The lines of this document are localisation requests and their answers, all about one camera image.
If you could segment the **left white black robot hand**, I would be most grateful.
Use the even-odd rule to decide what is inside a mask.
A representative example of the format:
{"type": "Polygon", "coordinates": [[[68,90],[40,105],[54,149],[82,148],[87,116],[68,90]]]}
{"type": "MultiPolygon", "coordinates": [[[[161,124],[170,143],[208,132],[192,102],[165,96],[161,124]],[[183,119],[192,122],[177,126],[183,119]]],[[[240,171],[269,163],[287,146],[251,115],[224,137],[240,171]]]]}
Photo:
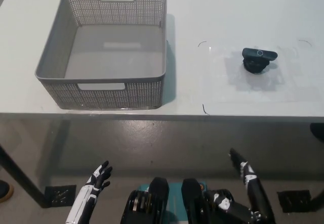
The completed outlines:
{"type": "Polygon", "coordinates": [[[65,223],[90,222],[93,210],[100,193],[110,185],[112,166],[109,161],[102,163],[90,176],[85,185],[79,191],[65,223]]]}

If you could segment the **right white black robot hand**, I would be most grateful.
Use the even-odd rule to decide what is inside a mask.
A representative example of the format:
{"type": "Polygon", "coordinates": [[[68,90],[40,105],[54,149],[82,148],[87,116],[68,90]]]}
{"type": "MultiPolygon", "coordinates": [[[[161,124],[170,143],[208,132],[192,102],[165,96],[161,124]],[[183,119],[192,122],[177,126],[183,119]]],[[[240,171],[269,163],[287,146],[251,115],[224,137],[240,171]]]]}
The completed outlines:
{"type": "Polygon", "coordinates": [[[208,190],[204,193],[204,198],[210,216],[216,216],[224,223],[276,223],[270,201],[248,160],[233,148],[229,151],[229,157],[240,174],[251,206],[246,207],[236,202],[227,189],[208,190]]]}

